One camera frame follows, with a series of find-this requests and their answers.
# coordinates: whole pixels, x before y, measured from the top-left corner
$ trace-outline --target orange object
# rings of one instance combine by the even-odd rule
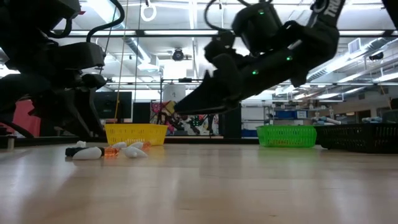
[[[104,157],[105,158],[113,158],[119,156],[120,149],[116,149],[113,147],[106,147],[104,149]]]
[[[143,150],[144,152],[149,151],[151,145],[152,145],[152,144],[151,144],[150,142],[148,142],[148,141],[144,142],[144,145],[142,146],[142,150]]]

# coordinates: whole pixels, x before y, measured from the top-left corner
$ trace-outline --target ceiling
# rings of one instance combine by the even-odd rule
[[[73,21],[73,30],[90,30],[96,26],[103,25],[110,22],[109,15],[112,16],[114,12],[113,7],[109,7],[108,0],[82,0],[81,6],[82,11],[85,11],[83,15],[78,16]],[[140,9],[145,8],[145,1],[127,1],[119,0],[126,10],[126,23],[125,27],[130,30],[166,30],[166,29],[209,29],[205,24],[203,13],[204,7],[207,1],[203,0],[160,0],[151,1],[151,5],[156,8],[156,15],[151,21],[144,21],[140,13]],[[220,0],[222,3],[222,9],[216,4],[209,10],[208,18],[216,26],[230,28],[231,23],[236,13],[243,8],[237,1],[232,0]],[[296,20],[301,24],[305,24],[311,13],[310,4],[312,0],[274,0],[275,8],[277,9],[278,15],[282,22],[287,20]],[[382,8],[380,0],[347,0],[347,6],[342,12],[339,19],[338,28],[340,30],[386,30],[395,29],[394,25],[389,18],[387,12]],[[145,9],[144,15],[150,17],[152,9]],[[55,29],[63,29],[65,26],[64,22],[61,22]],[[338,53],[336,58],[340,58],[348,51],[348,43],[356,38],[341,38],[339,43]],[[186,68],[186,76],[191,78],[202,78],[203,73],[206,69],[213,69],[212,65],[204,59],[203,48],[210,41],[210,37],[138,37],[135,38],[138,45],[142,47],[144,52],[152,55],[152,58],[159,59],[159,66],[170,65],[173,63],[171,60],[171,53],[176,49],[182,49],[185,55],[189,55],[188,60],[184,60],[180,64],[173,64],[176,67]],[[363,38],[361,39],[362,44],[365,45],[368,42],[374,40],[374,38]],[[57,40],[62,45],[72,44],[75,42],[83,42],[84,38],[64,38]],[[121,85],[124,89],[137,89],[146,91],[147,96],[159,97],[158,84],[160,80],[160,72],[148,72],[147,70],[137,68],[140,65],[140,61],[136,57],[135,53],[126,45],[122,38],[111,37],[111,38],[94,38],[92,40],[96,42],[104,49],[107,48],[108,56],[106,57],[106,66],[102,71],[102,74],[106,77],[114,77],[113,79],[118,81],[118,77],[122,76],[122,82],[157,82],[156,84],[150,85]],[[248,51],[244,47],[242,41],[237,39],[234,48],[241,54],[248,54]],[[348,77],[364,70],[369,70],[372,67],[385,63],[386,61],[393,61],[398,53],[396,42],[385,46],[384,60],[378,60],[372,62],[367,60],[365,62],[364,57],[358,57],[352,60],[350,63],[341,63],[334,65],[334,69],[323,75],[320,78],[312,80],[312,82],[337,82],[344,77]],[[322,65],[318,68],[314,68],[311,73],[324,68]],[[394,69],[395,62],[390,63],[386,69]],[[93,73],[98,72],[94,69],[85,70],[85,72]],[[368,72],[363,76],[360,76],[351,82],[370,82],[372,78],[379,77],[379,69],[372,71],[370,76]],[[285,86],[270,89],[272,93],[277,88],[285,88]],[[109,89],[117,89],[117,85],[109,86]],[[288,93],[294,97],[301,93],[312,93],[317,91],[317,95],[322,95],[326,91],[333,90],[330,86],[318,87],[311,86],[308,88],[297,88],[291,89]]]

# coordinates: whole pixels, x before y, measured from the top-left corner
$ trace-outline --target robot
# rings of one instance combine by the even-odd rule
[[[104,135],[93,96],[106,80],[82,70],[104,66],[106,54],[90,42],[91,36],[124,20],[123,7],[110,1],[120,18],[92,29],[86,42],[59,46],[54,39],[67,37],[72,30],[72,19],[81,11],[78,0],[0,0],[0,47],[9,58],[7,68],[20,72],[0,79],[0,114],[16,101],[30,99],[34,116],[82,138]],[[212,77],[207,72],[203,83],[175,105],[181,115],[227,112],[241,100],[288,79],[300,86],[311,69],[335,56],[336,24],[345,0],[315,0],[306,26],[294,21],[282,24],[271,0],[253,5],[238,0],[247,7],[234,19],[234,34],[207,21],[215,1],[207,5],[205,20],[219,34],[206,46],[205,57],[217,70]],[[397,26],[396,0],[383,3]],[[65,30],[53,33],[62,19],[67,21]],[[250,55],[235,52],[235,36],[243,39]]]
[[[232,23],[234,34],[213,26],[206,13],[205,21],[218,36],[205,47],[205,58],[216,70],[211,77],[205,73],[202,84],[175,105],[179,114],[225,113],[236,108],[241,100],[278,85],[288,79],[294,87],[306,82],[309,71],[332,59],[340,38],[336,27],[345,0],[316,0],[307,25],[295,21],[282,24],[272,0],[260,0],[239,11]],[[396,1],[383,3],[398,26]],[[237,54],[232,48],[234,37],[241,37],[250,55]]]

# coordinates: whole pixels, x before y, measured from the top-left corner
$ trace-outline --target plastic basket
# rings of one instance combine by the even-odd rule
[[[153,146],[161,146],[166,137],[167,125],[158,124],[105,124],[108,144],[125,142],[150,142]]]
[[[398,153],[398,124],[343,124],[316,129],[318,142],[326,149]]]
[[[313,126],[260,126],[257,135],[264,147],[313,147],[317,140]]]

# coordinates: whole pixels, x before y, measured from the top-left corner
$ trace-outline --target wall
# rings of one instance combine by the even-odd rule
[[[344,103],[332,105],[335,114],[348,113],[355,111],[371,110],[371,116],[377,116],[378,108],[388,107],[389,98],[398,98],[398,87],[390,86],[389,93],[381,95],[378,91],[369,91],[365,93],[365,99],[359,100],[358,95],[350,97]],[[320,114],[324,116],[328,111],[322,111]]]

